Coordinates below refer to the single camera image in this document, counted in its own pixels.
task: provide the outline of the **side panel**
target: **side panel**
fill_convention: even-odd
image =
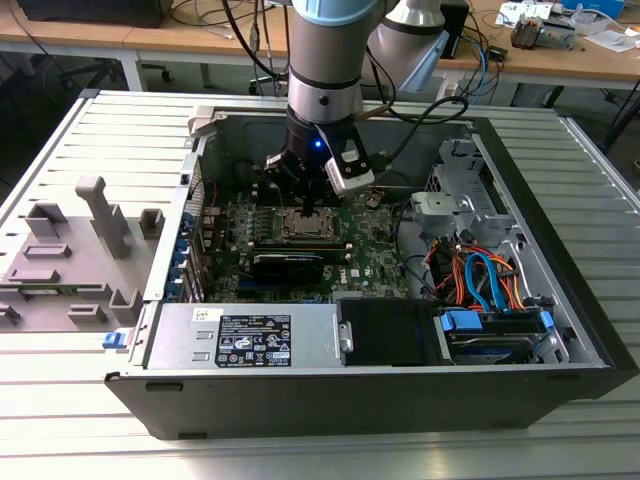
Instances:
[[[173,440],[525,428],[591,390],[604,375],[584,370],[154,381],[112,374],[106,385],[151,435]]]

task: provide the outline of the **black box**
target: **black box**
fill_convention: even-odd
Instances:
[[[18,0],[33,21],[116,23],[158,28],[173,0]]]
[[[444,29],[449,33],[441,58],[454,58],[469,14],[469,4],[465,0],[442,0],[440,11],[444,15]]]

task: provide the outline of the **motherboard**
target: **motherboard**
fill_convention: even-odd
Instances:
[[[303,216],[301,208],[272,199],[265,205],[255,192],[237,193],[215,210],[207,301],[328,303],[407,296],[388,205],[372,206],[363,193]]]

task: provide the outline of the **white paper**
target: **white paper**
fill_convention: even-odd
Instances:
[[[547,20],[551,14],[552,2],[544,3],[515,3],[506,2],[500,5],[500,13],[496,17],[496,25],[504,25],[505,27],[515,28],[520,15],[523,13],[527,17],[540,17]]]
[[[192,322],[218,322],[224,313],[222,308],[194,308]]]
[[[600,45],[601,47],[617,53],[626,52],[627,50],[631,50],[635,47],[635,41],[633,38],[612,30],[605,30],[604,32],[596,33],[595,35],[586,37],[586,39],[596,45]]]

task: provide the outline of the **sticker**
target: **sticker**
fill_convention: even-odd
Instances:
[[[196,310],[219,312],[218,367],[291,366],[290,315],[222,315],[222,309],[197,308],[194,321]]]
[[[217,322],[224,313],[222,308],[194,308],[192,322]]]

